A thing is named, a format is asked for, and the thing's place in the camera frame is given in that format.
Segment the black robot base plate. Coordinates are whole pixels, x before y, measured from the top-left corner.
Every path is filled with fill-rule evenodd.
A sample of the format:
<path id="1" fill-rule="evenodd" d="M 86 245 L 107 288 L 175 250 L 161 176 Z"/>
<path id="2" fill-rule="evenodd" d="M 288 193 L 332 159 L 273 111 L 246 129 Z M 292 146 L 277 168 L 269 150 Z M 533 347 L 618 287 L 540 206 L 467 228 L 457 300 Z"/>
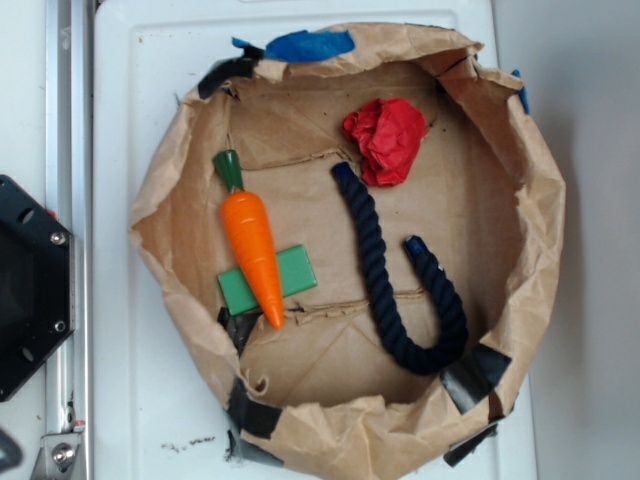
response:
<path id="1" fill-rule="evenodd" d="M 1 400 L 10 400 L 72 332 L 73 235 L 1 177 Z"/>

